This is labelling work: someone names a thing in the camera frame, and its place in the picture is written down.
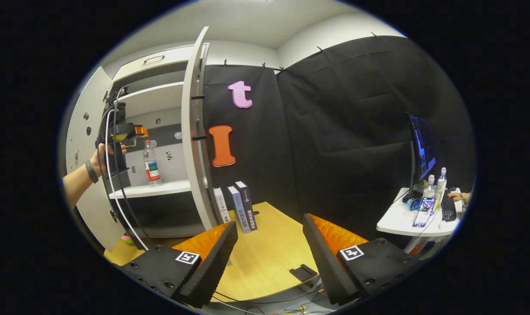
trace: computer monitor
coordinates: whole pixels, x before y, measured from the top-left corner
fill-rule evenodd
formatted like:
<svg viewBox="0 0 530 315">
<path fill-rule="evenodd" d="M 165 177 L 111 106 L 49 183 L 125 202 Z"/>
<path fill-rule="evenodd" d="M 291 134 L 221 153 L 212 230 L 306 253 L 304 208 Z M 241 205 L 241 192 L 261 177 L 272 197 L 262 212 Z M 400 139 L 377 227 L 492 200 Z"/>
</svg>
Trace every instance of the computer monitor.
<svg viewBox="0 0 530 315">
<path fill-rule="evenodd" d="M 419 195 L 422 195 L 422 189 L 417 187 L 417 184 L 421 184 L 421 181 L 428 177 L 430 170 L 436 164 L 429 124 L 414 114 L 408 112 L 407 115 L 409 115 L 411 122 L 412 170 L 410 189 L 407 195 L 403 197 L 403 202 L 407 202 L 411 198 L 419 198 Z"/>
</svg>

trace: book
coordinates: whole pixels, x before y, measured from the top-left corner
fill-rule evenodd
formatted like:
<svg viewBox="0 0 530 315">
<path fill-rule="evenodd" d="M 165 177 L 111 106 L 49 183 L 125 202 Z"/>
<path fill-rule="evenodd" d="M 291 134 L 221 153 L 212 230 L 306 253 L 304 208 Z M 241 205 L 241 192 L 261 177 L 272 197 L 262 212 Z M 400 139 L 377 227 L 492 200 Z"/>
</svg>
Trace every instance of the book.
<svg viewBox="0 0 530 315">
<path fill-rule="evenodd" d="M 230 222 L 230 216 L 228 215 L 227 203 L 224 199 L 223 190 L 219 188 L 214 189 L 216 203 L 219 206 L 219 212 L 223 218 L 223 223 Z"/>
<path fill-rule="evenodd" d="M 248 217 L 249 229 L 251 231 L 257 230 L 257 223 L 253 215 L 253 207 L 251 206 L 251 198 L 249 197 L 249 187 L 244 182 L 236 182 L 237 189 L 241 194 L 241 201 L 244 204 L 245 215 Z"/>
<path fill-rule="evenodd" d="M 245 216 L 244 204 L 241 201 L 241 194 L 234 186 L 228 186 L 228 190 L 230 191 L 232 199 L 234 200 L 237 221 L 241 226 L 241 230 L 247 234 L 251 231 L 249 229 L 248 220 Z"/>
</svg>

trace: book spine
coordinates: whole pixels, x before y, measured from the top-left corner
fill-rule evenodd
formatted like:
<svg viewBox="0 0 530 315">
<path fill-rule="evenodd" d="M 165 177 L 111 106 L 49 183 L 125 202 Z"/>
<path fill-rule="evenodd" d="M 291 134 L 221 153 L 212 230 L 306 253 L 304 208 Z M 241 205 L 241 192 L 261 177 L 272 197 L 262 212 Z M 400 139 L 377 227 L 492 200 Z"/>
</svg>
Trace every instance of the book spine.
<svg viewBox="0 0 530 315">
<path fill-rule="evenodd" d="M 228 215 L 228 209 L 224 200 L 224 195 L 219 193 L 215 195 L 216 203 L 219 206 L 220 215 L 223 218 L 223 223 L 230 222 L 230 216 Z"/>
<path fill-rule="evenodd" d="M 249 229 L 251 231 L 257 230 L 257 223 L 253 215 L 253 207 L 251 206 L 251 198 L 249 197 L 249 187 L 240 188 L 241 200 L 244 204 L 245 213 L 248 217 Z"/>
<path fill-rule="evenodd" d="M 241 202 L 241 196 L 240 193 L 232 194 L 232 198 L 234 199 L 234 205 L 236 206 L 236 213 L 237 213 L 237 219 L 240 223 L 242 231 L 244 231 L 245 234 L 251 232 L 249 229 L 248 220 L 245 216 L 245 210 L 244 205 Z"/>
</svg>

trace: ceiling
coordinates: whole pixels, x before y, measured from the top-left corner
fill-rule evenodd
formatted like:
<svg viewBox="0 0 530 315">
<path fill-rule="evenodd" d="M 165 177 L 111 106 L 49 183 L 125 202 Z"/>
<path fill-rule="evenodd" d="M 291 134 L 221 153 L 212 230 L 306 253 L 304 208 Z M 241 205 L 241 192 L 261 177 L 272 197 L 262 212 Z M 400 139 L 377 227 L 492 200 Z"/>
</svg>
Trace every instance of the ceiling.
<svg viewBox="0 0 530 315">
<path fill-rule="evenodd" d="M 245 42 L 277 50 L 302 30 L 333 16 L 361 10 L 336 0 L 200 0 L 155 19 L 105 57 L 105 63 L 141 49 L 205 40 Z"/>
</svg>

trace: dark blue book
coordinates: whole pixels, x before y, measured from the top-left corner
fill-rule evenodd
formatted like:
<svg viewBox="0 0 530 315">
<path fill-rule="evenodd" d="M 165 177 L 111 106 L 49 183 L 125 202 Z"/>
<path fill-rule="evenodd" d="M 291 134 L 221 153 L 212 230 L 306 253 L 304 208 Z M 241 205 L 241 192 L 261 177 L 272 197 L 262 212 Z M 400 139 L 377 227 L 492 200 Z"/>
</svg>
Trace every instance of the dark blue book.
<svg viewBox="0 0 530 315">
<path fill-rule="evenodd" d="M 236 182 L 237 189 L 240 191 L 241 200 L 244 204 L 245 215 L 248 217 L 249 229 L 251 231 L 257 230 L 257 223 L 253 215 L 253 207 L 251 206 L 251 197 L 249 197 L 249 187 L 244 182 Z"/>
<path fill-rule="evenodd" d="M 240 192 L 237 191 L 234 186 L 228 186 L 228 190 L 232 194 L 232 199 L 234 200 L 237 221 L 240 223 L 242 231 L 247 234 L 251 232 L 251 230 L 249 229 L 248 220 L 245 216 L 244 204 L 241 201 Z"/>
</svg>

